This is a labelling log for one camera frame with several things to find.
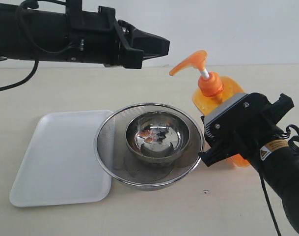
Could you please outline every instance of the orange pump bottle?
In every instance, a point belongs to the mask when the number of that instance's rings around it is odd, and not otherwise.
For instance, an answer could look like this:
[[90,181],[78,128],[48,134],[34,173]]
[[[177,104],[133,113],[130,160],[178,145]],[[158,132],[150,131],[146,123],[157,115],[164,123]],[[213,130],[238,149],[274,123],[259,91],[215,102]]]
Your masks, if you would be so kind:
[[[192,100],[201,113],[207,116],[217,106],[228,100],[238,92],[244,92],[240,85],[227,76],[219,76],[215,72],[208,72],[205,68],[207,52],[197,51],[175,66],[169,75],[192,66],[198,69],[201,76],[198,80],[198,89],[193,94]],[[247,167],[250,163],[239,154],[230,157],[232,162],[239,167]]]

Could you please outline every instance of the table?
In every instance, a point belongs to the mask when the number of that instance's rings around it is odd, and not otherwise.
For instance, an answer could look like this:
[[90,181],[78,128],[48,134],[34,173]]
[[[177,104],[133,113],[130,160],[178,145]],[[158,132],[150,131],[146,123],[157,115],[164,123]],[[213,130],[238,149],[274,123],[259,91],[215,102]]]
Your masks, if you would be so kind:
[[[9,192],[39,119],[51,112],[112,110],[139,102],[162,102],[190,114],[202,126],[191,101],[198,71],[174,77],[170,67],[41,68],[27,84],[0,92],[0,236],[260,236],[276,235],[258,174],[222,161],[201,163],[175,185],[142,192],[114,181],[109,195],[92,204],[16,208]],[[208,67],[237,80],[271,102],[281,93],[295,108],[280,122],[299,126],[299,65]],[[22,79],[28,69],[0,69],[0,86]],[[281,200],[268,187],[283,235],[297,235]]]

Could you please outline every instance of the mesh strainer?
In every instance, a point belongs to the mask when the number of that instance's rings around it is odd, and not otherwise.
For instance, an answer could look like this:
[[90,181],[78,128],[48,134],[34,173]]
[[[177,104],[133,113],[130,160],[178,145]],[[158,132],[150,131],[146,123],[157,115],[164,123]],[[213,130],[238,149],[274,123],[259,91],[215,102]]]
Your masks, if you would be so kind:
[[[190,138],[181,156],[172,165],[146,165],[129,150],[126,139],[128,125],[136,117],[150,112],[172,113],[186,124]],[[111,136],[113,142],[107,142]],[[199,163],[204,139],[195,121],[184,112],[165,104],[141,103],[111,114],[95,137],[95,152],[100,165],[122,184],[140,190],[158,190],[170,186],[191,172]]]

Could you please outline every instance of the yellow warning sticker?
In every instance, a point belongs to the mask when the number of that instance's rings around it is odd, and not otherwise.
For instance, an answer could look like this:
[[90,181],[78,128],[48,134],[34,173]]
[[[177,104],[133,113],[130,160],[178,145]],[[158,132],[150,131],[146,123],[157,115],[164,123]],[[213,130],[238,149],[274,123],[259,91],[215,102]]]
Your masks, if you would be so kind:
[[283,139],[273,140],[273,141],[265,144],[259,150],[261,160],[264,161],[273,151],[276,151],[280,148],[284,148],[284,147],[288,147],[288,146],[289,146],[288,142]]

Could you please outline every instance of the white plastic tray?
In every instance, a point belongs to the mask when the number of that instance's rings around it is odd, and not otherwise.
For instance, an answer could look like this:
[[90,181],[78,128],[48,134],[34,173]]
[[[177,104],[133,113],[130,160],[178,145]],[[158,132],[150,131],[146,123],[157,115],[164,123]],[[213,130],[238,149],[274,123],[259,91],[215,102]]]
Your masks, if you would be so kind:
[[111,177],[99,165],[93,142],[111,113],[101,110],[42,117],[11,189],[11,204],[36,207],[103,199],[110,191]]

